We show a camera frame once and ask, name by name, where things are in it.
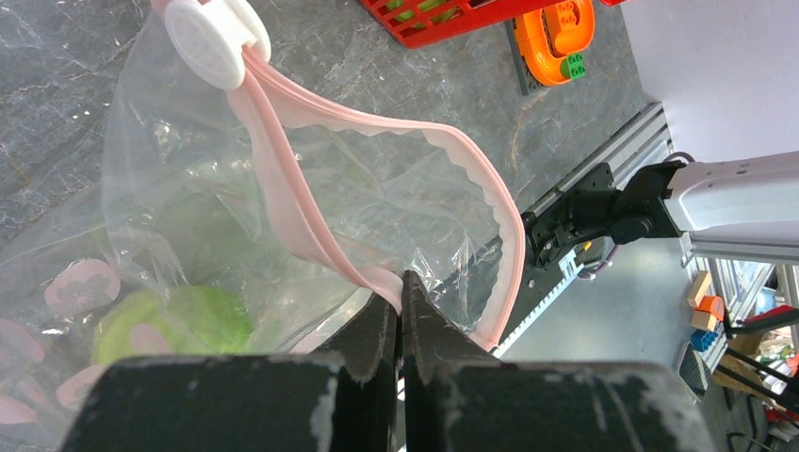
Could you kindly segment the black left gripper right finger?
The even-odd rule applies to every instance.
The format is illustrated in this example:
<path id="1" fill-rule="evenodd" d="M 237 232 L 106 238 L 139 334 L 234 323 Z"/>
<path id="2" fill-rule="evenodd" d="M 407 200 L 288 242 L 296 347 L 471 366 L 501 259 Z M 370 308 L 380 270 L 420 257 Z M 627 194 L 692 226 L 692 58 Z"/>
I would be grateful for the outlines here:
<path id="1" fill-rule="evenodd" d="M 410 451 L 711 451 L 701 411 L 652 363 L 505 363 L 402 276 Z"/>

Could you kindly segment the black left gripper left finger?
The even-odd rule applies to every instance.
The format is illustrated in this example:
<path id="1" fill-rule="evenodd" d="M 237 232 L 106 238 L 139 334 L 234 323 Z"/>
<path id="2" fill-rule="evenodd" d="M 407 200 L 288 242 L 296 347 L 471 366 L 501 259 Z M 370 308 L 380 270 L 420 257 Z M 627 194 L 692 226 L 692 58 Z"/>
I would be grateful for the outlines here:
<path id="1" fill-rule="evenodd" d="M 398 317 L 372 296 L 319 349 L 153 356 L 111 365 L 65 451 L 386 451 L 394 444 Z"/>

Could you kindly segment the clear pink zip top bag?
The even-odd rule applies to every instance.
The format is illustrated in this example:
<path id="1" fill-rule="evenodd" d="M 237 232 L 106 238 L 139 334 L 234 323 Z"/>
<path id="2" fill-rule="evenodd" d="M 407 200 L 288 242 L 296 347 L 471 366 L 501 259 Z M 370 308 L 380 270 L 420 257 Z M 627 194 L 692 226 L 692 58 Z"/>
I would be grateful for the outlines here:
<path id="1" fill-rule="evenodd" d="M 254 331 L 222 356 L 307 354 L 402 276 L 450 294 L 444 316 L 495 348 L 522 279 L 514 199 L 460 129 L 358 111 L 271 64 L 246 1 L 155 1 L 108 111 L 100 181 L 1 251 L 1 447 L 54 451 L 97 380 L 94 329 L 122 299 L 105 194 L 217 197 L 252 247 L 240 258 Z"/>

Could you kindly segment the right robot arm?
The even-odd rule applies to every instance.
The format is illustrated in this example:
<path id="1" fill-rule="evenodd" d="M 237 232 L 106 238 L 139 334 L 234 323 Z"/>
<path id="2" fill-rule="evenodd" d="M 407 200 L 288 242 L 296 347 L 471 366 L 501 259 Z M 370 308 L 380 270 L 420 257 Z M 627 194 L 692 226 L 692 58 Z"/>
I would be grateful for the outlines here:
<path id="1" fill-rule="evenodd" d="M 540 215 L 523 214 L 527 260 L 546 268 L 575 246 L 798 218 L 798 154 L 723 162 L 664 161 L 638 169 L 624 188 L 601 163 Z"/>

